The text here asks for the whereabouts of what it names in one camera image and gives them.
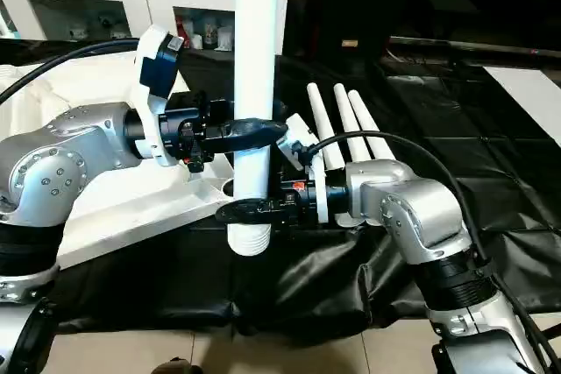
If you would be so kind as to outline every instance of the white pvc pipe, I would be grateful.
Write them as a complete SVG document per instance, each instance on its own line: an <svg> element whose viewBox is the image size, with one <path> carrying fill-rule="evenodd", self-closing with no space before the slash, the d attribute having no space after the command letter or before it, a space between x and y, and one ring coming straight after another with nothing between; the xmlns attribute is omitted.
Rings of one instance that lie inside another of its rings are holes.
<svg viewBox="0 0 561 374"><path fill-rule="evenodd" d="M308 90L309 103L312 107L312 113L314 114L314 120L316 121L317 135L320 140L331 138L335 135L333 131L333 126L331 126L331 121L327 115L327 110L323 104L322 95L319 92L319 88L315 83L309 83L306 87ZM322 149L323 160L325 161L325 166L328 170L335 170L338 168L344 168L344 158L339 145L337 143L327 145ZM362 218L353 218L348 213L345 214L335 214L335 221L339 227L352 228L360 225L364 220Z"/></svg>
<svg viewBox="0 0 561 374"><path fill-rule="evenodd" d="M323 105L322 95L319 93L317 85L313 82L309 83L306 89L308 90L309 103L312 107L314 120L316 121L317 136L319 137L319 140L335 136L330 118L327 115L327 110L325 109L325 105ZM343 154L341 153L337 143L327 145L322 149L322 151L325 167L328 170L344 168Z"/></svg>
<svg viewBox="0 0 561 374"><path fill-rule="evenodd" d="M351 103L347 96L344 86L338 83L333 87L335 91L335 99L339 107L339 114L343 122L344 131L359 131L359 123L352 112ZM349 151L351 152L352 162L361 162L370 160L370 152L366 148L366 143L363 138L350 138L347 139Z"/></svg>
<svg viewBox="0 0 561 374"><path fill-rule="evenodd" d="M277 0L236 0L234 118L273 117ZM234 199L266 198L269 147L234 153ZM269 245L271 225L231 224L228 243L242 256Z"/></svg>
<svg viewBox="0 0 561 374"><path fill-rule="evenodd" d="M349 92L349 101L363 131L380 131L357 91L351 90ZM370 149L376 159L395 159L394 153L389 149L386 139L366 138L366 141L370 145Z"/></svg>

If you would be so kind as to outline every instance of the robotic arm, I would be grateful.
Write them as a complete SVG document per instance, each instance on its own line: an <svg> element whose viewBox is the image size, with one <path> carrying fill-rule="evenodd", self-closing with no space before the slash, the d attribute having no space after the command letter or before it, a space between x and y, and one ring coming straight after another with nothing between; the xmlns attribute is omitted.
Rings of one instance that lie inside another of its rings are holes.
<svg viewBox="0 0 561 374"><path fill-rule="evenodd" d="M280 150L296 169L309 163L309 129L294 115ZM452 192L436 180L418 177L399 162L377 159L348 163L326 173L326 187L312 180L280 184L279 199L234 201L217 219L242 223L306 223L316 218L321 195L333 213L382 223L397 244L426 302L434 331L439 373L544 373L505 295L481 264Z"/></svg>
<svg viewBox="0 0 561 374"><path fill-rule="evenodd" d="M0 142L0 374L33 374L46 363L57 323L45 296L59 270L64 223L97 175L141 159L163 166L183 160L200 172L214 153L274 142L297 169L311 166L310 178L282 181L273 199L225 205L219 221L326 222L329 207L382 222L442 337L433 348L439 372L544 373L513 308L490 279L490 266L478 261L447 187L393 160L325 172L321 155L306 153L317 139L297 115L287 124L228 121L227 102L200 97L192 103L177 94L168 101L181 44L155 31L139 43L136 109L125 103L78 107Z"/></svg>
<svg viewBox="0 0 561 374"><path fill-rule="evenodd" d="M170 91L182 39L153 26L138 43L139 84L124 102L77 107L0 142L0 374L41 372L57 321L45 298L64 224L99 174L156 159L201 172L215 153L273 144L286 125L231 121L226 101Z"/></svg>

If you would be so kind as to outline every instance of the white floor tile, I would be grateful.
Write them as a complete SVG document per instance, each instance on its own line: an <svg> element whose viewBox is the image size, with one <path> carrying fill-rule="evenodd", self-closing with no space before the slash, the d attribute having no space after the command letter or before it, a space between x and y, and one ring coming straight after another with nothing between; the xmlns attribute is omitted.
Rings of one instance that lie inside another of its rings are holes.
<svg viewBox="0 0 561 374"><path fill-rule="evenodd" d="M189 360L193 335L177 331L131 331L58 335L45 374L150 374L178 356Z"/></svg>
<svg viewBox="0 0 561 374"><path fill-rule="evenodd" d="M263 337L228 341L195 335L193 364L205 374L366 374L360 335L307 349L288 349Z"/></svg>
<svg viewBox="0 0 561 374"><path fill-rule="evenodd" d="M428 321L401 320L362 335L371 374L435 374L430 350L439 338Z"/></svg>

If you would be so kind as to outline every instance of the black tablecloth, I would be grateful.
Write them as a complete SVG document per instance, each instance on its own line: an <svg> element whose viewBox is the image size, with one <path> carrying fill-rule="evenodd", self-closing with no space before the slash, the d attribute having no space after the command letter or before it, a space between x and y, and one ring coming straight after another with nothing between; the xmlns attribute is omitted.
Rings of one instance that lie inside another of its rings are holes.
<svg viewBox="0 0 561 374"><path fill-rule="evenodd" d="M2 41L0 63L72 47ZM228 56L184 53L181 73L194 91L232 97ZM310 81L336 131L332 86L342 82L359 91L382 130L432 150L458 178L489 254L522 303L531 312L561 308L561 150L483 69L406 63L337 74L279 58L275 97L313 126ZM391 146L417 173L443 181L429 162ZM273 164L281 162L274 153ZM420 293L381 228L277 231L264 253L241 258L212 218L63 271L52 298L64 332L231 324L242 334L316 343L423 316Z"/></svg>

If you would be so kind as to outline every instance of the black wire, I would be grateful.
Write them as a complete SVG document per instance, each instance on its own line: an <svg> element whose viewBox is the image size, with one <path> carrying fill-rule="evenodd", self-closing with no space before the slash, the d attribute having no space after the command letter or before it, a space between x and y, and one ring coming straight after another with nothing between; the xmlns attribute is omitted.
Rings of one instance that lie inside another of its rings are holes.
<svg viewBox="0 0 561 374"><path fill-rule="evenodd" d="M400 144L406 145L416 150L417 152L420 152L422 155L430 159L441 170L441 172L443 173L443 175L445 175L448 182L454 188L459 206L462 209L465 225L467 226L468 233L472 238L473 245L475 246L475 250L479 253L479 258L482 261L486 260L486 253L485 250L483 249L483 244L479 237L479 230L477 228L475 220L473 219L472 213L467 205L467 200L465 199L464 193L462 192L462 189L458 181L448 170L448 168L446 168L446 166L437 157L435 157L431 152L429 152L419 144L409 139L402 138L401 136L395 135L393 133L386 133L383 131L349 131L346 133L340 133L331 138L322 140L321 142L318 142L315 145L310 146L310 148L304 152L305 154L304 158L306 160L310 160L314 155L316 155L320 150L322 150L327 145L331 145L348 138L358 138L358 137L390 139ZM539 327L536 325L534 320L529 316L528 312L526 311L522 303L516 298L516 296L513 294L513 292L504 282L504 280L502 280L497 273L493 275L493 280L497 285L498 289L502 291L502 293L505 295L507 300L510 301L511 305L513 306L513 309L515 310L515 313L520 318L522 325L526 328L527 335L529 336L529 342L532 345L534 351L536 352L536 357L539 359L545 371L548 372L549 367L547 367L545 361L543 360L543 355L541 353L542 351L539 348L539 344L543 346L543 350L545 350L545 353L550 358L552 362L552 366L555 368L557 374L561 374L561 363L557 359L557 355L555 351L551 347L550 343L548 342L543 332L539 329Z"/></svg>
<svg viewBox="0 0 561 374"><path fill-rule="evenodd" d="M510 303L512 304L512 307L515 310L516 315L518 315L518 317L520 318L520 322L528 331L529 341L533 343L539 342L539 344L543 346L543 350L545 351L547 356L550 358L551 365L553 366L553 368L555 368L555 371L561 372L561 363L557 358L555 350L553 350L547 337L536 325L534 319L532 319L529 316L528 312L526 311L526 308L524 308L522 303L516 298L515 294L512 292L510 287L508 287L506 282L503 279L501 279L499 275L497 275L496 273L493 275L493 281L497 285L497 287L502 291L502 293L504 293L505 297L507 297L507 300L509 300ZM540 359L540 362L545 368L545 371L548 372L549 367L545 365L545 361L543 360L543 354L540 349L539 352L536 352L536 356L538 357L538 359Z"/></svg>
<svg viewBox="0 0 561 374"><path fill-rule="evenodd" d="M113 39L112 41L105 41L103 43L92 44L91 46L85 46L74 50L73 52L66 53L60 57L49 60L48 62L42 64L41 66L33 69L29 74L26 74L21 79L15 81L11 84L2 94L0 94L0 105L8 101L15 93L17 93L21 88L23 88L28 83L34 81L43 73L51 70L53 67L57 67L67 60L75 59L83 56L84 54L91 53L98 50L104 50L106 48L116 47L116 46L136 46L138 44L137 39Z"/></svg>
<svg viewBox="0 0 561 374"><path fill-rule="evenodd" d="M561 323L558 323L555 326L552 326L550 328L545 329L543 331L543 334L549 340L555 339L556 337L560 337L561 336Z"/></svg>

